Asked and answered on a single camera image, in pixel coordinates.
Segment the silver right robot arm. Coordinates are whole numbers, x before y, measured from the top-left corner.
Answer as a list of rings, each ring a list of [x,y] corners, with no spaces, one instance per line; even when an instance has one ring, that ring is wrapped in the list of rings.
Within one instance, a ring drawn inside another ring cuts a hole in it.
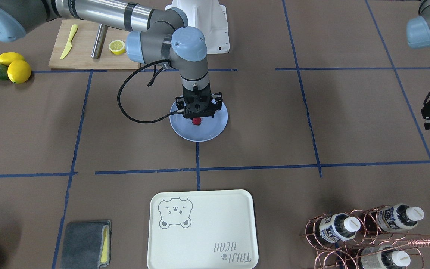
[[[56,18],[126,31],[127,56],[140,70],[178,70],[183,93],[173,114],[213,117],[222,109],[222,94],[211,92],[205,36],[181,9],[158,10],[128,0],[0,0],[0,41],[23,38]]]

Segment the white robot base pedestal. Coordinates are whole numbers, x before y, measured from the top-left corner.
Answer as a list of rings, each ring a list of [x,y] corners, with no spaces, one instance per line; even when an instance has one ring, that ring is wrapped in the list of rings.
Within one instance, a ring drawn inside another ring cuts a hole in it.
[[[227,10],[218,0],[173,0],[165,9],[172,7],[185,13],[188,26],[203,33],[208,54],[229,53]]]

